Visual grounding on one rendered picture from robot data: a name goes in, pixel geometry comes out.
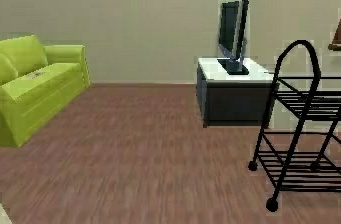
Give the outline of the small grey remote control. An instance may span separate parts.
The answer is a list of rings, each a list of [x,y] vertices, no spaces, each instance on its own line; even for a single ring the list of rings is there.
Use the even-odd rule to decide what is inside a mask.
[[[31,72],[29,74],[26,75],[27,78],[30,78],[30,79],[34,79],[40,75],[43,75],[45,74],[46,72],[44,71],[34,71],[34,72]]]

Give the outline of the green sofa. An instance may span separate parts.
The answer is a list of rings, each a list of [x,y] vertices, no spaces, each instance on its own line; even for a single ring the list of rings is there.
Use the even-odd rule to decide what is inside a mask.
[[[26,75],[44,71],[34,79]],[[19,147],[90,86],[82,45],[0,41],[0,147]]]

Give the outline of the dark stand with white top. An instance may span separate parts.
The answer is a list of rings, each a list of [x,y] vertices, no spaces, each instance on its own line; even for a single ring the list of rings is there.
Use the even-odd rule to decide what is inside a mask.
[[[251,58],[244,59],[248,75],[229,75],[218,58],[199,58],[196,97],[202,125],[260,126],[272,75]]]

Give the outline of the black television set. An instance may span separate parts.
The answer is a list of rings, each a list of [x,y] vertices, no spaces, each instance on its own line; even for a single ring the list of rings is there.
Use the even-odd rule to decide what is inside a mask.
[[[248,6],[249,0],[235,0],[221,4],[218,47],[225,59],[219,59],[218,62],[229,75],[249,74],[244,65]]]

